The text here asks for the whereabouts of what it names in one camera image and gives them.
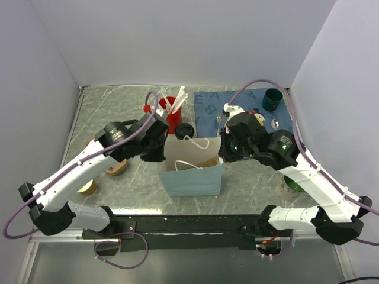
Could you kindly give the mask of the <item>light blue paper bag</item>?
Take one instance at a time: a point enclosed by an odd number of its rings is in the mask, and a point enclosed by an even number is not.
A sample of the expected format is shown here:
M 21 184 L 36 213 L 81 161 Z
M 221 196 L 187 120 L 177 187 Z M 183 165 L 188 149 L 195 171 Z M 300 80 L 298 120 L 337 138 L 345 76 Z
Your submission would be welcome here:
M 190 138 L 165 143 L 166 160 L 158 164 L 158 175 L 167 194 L 173 196 L 219 196 L 223 161 L 218 156 L 221 138 Z M 199 168 L 200 163 L 217 158 L 220 164 Z

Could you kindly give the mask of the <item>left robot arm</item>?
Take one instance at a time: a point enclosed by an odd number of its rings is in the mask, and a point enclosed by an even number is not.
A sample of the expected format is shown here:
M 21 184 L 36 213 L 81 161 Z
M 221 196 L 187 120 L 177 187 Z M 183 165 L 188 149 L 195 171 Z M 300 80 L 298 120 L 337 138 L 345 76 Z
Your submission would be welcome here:
M 28 202 L 33 224 L 47 236 L 72 228 L 90 229 L 105 238 L 119 228 L 107 206 L 90 207 L 70 201 L 90 180 L 123 160 L 139 156 L 146 162 L 164 161 L 164 143 L 169 125 L 165 112 L 148 112 L 139 120 L 111 122 L 72 159 L 46 180 L 19 188 Z

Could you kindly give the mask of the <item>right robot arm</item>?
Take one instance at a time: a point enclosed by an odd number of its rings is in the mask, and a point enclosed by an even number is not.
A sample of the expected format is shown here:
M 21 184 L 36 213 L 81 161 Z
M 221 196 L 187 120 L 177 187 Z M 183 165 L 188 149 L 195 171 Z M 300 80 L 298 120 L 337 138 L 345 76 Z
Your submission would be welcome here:
M 227 120 L 220 132 L 219 156 L 227 163 L 255 159 L 291 179 L 308 193 L 316 206 L 282 208 L 268 205 L 252 231 L 271 236 L 277 231 L 316 233 L 325 241 L 341 245 L 358 238 L 364 227 L 361 217 L 368 213 L 372 200 L 356 196 L 343 188 L 315 161 L 302 143 L 287 130 L 267 132 L 263 122 L 237 106 L 224 110 Z

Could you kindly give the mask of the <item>brown paper cup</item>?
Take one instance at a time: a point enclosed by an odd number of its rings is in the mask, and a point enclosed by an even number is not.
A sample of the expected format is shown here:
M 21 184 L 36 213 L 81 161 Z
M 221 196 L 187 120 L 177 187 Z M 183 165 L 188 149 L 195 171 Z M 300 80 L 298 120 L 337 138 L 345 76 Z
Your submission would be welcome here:
M 88 183 L 86 183 L 83 187 L 80 188 L 80 190 L 77 191 L 78 194 L 81 194 L 83 196 L 91 196 L 97 191 L 97 184 L 92 179 Z

